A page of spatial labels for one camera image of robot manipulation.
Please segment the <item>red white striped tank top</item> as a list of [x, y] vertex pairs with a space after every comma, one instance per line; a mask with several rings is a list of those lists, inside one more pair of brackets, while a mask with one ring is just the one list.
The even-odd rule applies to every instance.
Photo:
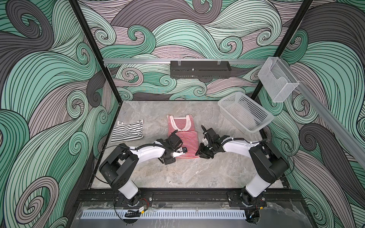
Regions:
[[187, 153], [179, 156], [182, 159], [195, 159], [199, 149], [198, 132], [195, 129], [194, 118], [191, 114], [185, 117], [167, 116], [168, 136], [177, 131], [175, 134], [182, 140], [182, 147], [187, 149]]

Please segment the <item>black white striped tank top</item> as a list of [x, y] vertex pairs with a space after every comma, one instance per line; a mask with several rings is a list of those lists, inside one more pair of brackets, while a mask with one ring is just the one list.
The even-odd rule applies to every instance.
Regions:
[[111, 142], [127, 142], [142, 139], [143, 136], [143, 120], [135, 123], [118, 122], [113, 127]]

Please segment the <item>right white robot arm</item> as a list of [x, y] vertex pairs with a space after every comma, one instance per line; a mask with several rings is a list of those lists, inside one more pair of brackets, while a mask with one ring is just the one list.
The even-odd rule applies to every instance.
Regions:
[[219, 136], [212, 128], [201, 127], [203, 142], [196, 152], [200, 158], [213, 159], [218, 153], [233, 153], [252, 160], [257, 174], [243, 188], [241, 198], [245, 201], [258, 198], [290, 167], [279, 149], [268, 139], [249, 142], [244, 138]]

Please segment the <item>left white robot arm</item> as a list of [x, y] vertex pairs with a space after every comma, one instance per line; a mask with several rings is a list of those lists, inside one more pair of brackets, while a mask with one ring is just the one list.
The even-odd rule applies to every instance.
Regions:
[[177, 157], [187, 154], [187, 148], [176, 133], [174, 131], [167, 139], [157, 139], [138, 147], [129, 147], [124, 143], [117, 145], [100, 164], [99, 172], [113, 190], [120, 192], [129, 201], [139, 200], [140, 191], [131, 179], [138, 164], [158, 159], [168, 165], [176, 162]]

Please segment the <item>white plastic laundry basket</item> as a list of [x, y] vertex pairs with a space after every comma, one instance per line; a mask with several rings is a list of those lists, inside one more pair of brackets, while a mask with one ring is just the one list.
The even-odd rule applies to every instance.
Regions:
[[253, 134], [274, 120], [274, 115], [242, 92], [218, 101], [221, 114], [241, 132]]

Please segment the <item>black perforated wall tray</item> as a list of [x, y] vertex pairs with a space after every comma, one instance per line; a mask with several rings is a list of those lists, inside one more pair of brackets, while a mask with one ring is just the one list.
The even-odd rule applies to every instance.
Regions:
[[178, 60], [170, 62], [171, 78], [226, 79], [231, 76], [229, 61]]

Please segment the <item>clear plastic wall bin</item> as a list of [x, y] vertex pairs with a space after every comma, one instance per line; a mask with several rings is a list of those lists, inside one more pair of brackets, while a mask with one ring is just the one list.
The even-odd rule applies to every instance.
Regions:
[[258, 77], [274, 103], [283, 103], [299, 85], [289, 64], [279, 57], [269, 57]]

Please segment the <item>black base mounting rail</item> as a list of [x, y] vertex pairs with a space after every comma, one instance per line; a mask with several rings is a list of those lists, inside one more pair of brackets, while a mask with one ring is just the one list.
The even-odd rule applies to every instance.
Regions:
[[259, 208], [269, 202], [303, 202], [300, 191], [283, 188], [269, 188], [258, 197], [249, 199], [239, 188], [140, 188], [132, 199], [127, 199], [122, 193], [111, 189], [83, 190], [77, 196], [76, 202], [115, 202], [118, 207], [130, 206], [141, 202], [149, 207], [167, 203], [221, 203], [230, 207]]

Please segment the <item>aluminium wall rail right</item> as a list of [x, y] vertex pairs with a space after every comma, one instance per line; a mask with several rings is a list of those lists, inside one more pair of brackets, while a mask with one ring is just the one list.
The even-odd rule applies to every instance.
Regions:
[[298, 90], [308, 100], [319, 114], [326, 126], [331, 129], [356, 161], [365, 167], [365, 138], [357, 131], [356, 123], [342, 124], [341, 120], [348, 117], [355, 119], [360, 113], [360, 107], [355, 105], [355, 99], [345, 99], [349, 90], [341, 87], [333, 78], [321, 81], [321, 78], [311, 68], [301, 63], [292, 66], [284, 61], [285, 73], [298, 81]]

